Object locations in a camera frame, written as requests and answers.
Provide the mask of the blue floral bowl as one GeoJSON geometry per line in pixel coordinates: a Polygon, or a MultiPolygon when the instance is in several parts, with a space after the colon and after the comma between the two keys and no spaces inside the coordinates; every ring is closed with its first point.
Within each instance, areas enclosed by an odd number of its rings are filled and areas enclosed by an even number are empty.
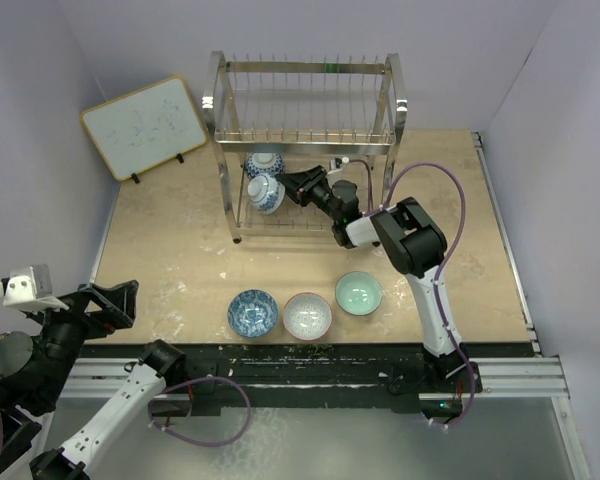
{"type": "Polygon", "coordinates": [[[275,177],[261,173],[250,180],[247,195],[253,208],[263,215],[270,215],[284,200],[285,187],[275,177]]]}

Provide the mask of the red zigzag patterned bowl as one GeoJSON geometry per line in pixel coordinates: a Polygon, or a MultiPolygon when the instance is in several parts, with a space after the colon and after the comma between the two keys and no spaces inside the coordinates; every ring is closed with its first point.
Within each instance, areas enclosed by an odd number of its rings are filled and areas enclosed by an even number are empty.
{"type": "Polygon", "coordinates": [[[252,153],[247,157],[244,168],[249,179],[260,174],[275,176],[286,170],[283,157],[277,153],[252,153]]]}

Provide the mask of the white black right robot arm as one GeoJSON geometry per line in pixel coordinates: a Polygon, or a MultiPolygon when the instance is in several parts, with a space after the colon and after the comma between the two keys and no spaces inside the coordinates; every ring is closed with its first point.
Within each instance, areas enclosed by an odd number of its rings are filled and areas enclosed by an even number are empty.
{"type": "Polygon", "coordinates": [[[318,166],[289,174],[278,174],[287,196],[296,204],[313,204],[332,220],[332,232],[338,245],[352,249],[378,243],[391,265],[406,278],[417,307],[425,351],[425,380],[436,391],[447,391],[468,374],[468,391],[476,392],[476,374],[453,320],[446,292],[444,268],[456,250],[464,231],[467,202],[463,187],[446,167],[421,162],[399,172],[390,185],[389,196],[398,182],[417,167],[432,167],[445,173],[457,188],[460,220],[452,243],[418,203],[409,197],[395,205],[362,214],[357,185],[338,180],[330,184],[327,171],[318,166]]]}

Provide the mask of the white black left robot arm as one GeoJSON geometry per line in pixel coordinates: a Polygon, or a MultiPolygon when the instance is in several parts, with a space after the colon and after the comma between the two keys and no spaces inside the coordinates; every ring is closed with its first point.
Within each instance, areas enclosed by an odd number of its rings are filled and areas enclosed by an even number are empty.
{"type": "MultiPolygon", "coordinates": [[[[39,334],[0,334],[0,474],[25,456],[55,410],[84,343],[133,326],[139,284],[83,284],[60,297],[61,307],[28,311],[39,334]]],[[[144,347],[122,387],[61,446],[29,463],[33,479],[88,479],[141,408],[186,378],[186,356],[163,340],[144,347]]]]}

